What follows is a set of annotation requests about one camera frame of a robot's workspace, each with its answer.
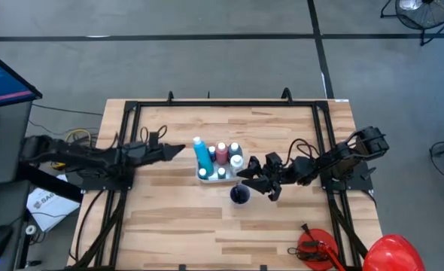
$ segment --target gray floor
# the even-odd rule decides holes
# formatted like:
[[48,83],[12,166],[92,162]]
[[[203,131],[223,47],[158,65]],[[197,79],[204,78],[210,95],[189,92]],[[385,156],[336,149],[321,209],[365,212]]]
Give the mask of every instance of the gray floor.
[[[317,0],[323,34],[417,33],[379,19],[384,0]],[[311,33],[297,0],[0,0],[0,36]],[[324,40],[333,92],[350,99],[359,127],[379,126],[391,146],[372,165],[383,233],[403,234],[428,270],[444,269],[444,177],[428,148],[444,140],[444,39]],[[263,97],[291,88],[324,98],[313,40],[0,42],[0,58],[34,84],[38,103],[102,112],[108,98]],[[100,118],[33,108],[31,120],[63,131]],[[29,127],[28,134],[44,133]],[[437,161],[444,169],[444,158]],[[62,268],[76,219],[53,229],[31,259]]]

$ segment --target blue bottle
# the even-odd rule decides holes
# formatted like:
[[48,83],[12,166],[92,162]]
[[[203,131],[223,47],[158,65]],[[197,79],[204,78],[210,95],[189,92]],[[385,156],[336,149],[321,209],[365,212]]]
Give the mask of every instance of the blue bottle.
[[207,171],[207,176],[212,175],[214,173],[214,165],[210,160],[205,143],[198,136],[193,138],[193,149],[200,166]]

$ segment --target monitor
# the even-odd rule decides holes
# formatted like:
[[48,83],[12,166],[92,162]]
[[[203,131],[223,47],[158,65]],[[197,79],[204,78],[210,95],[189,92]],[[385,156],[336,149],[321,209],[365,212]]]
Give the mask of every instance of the monitor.
[[41,93],[0,60],[0,106],[40,99]]

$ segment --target white bottle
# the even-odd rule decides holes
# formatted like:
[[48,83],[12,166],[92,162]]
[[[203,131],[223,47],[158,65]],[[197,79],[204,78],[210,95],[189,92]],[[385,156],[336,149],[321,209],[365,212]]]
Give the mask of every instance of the white bottle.
[[230,158],[230,170],[234,177],[237,176],[237,172],[244,169],[244,159],[240,155],[234,155]]

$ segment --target red object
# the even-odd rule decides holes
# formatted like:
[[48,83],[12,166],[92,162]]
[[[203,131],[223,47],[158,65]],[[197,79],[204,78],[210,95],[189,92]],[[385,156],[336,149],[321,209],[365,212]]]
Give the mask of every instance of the red object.
[[217,144],[215,148],[215,160],[219,165],[225,165],[229,161],[229,148],[224,143]]
[[363,271],[424,271],[416,249],[397,234],[383,236],[367,252]]
[[[314,240],[318,240],[328,246],[328,248],[332,249],[334,254],[339,254],[339,251],[337,249],[336,240],[334,237],[332,237],[327,231],[325,230],[319,230],[319,229],[310,229],[309,232],[311,233],[311,236],[314,238]],[[308,252],[308,253],[315,253],[318,252],[318,247],[306,247],[302,246],[303,242],[312,242],[311,236],[307,235],[306,233],[303,233],[298,241],[298,248],[299,252]],[[304,263],[307,267],[313,269],[313,270],[328,270],[333,267],[333,264],[330,260],[325,261],[308,261],[304,260]]]

